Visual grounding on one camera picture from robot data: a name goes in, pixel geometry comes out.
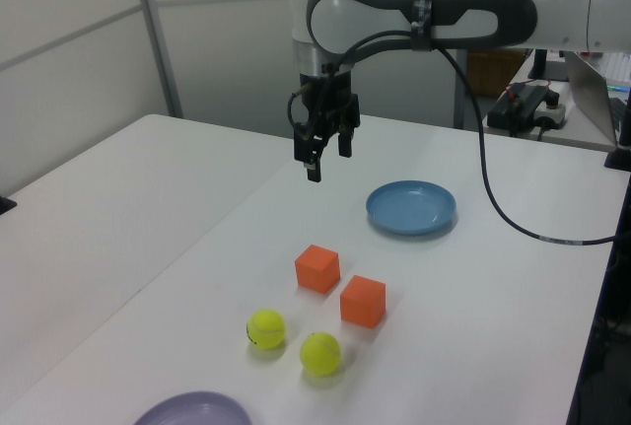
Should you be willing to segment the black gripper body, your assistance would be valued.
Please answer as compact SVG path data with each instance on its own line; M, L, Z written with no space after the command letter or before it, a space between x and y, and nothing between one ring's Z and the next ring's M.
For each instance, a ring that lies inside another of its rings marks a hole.
M301 74L299 80L294 98L301 98L308 117L305 122L294 121L295 132L353 132L360 125L350 72L320 77Z

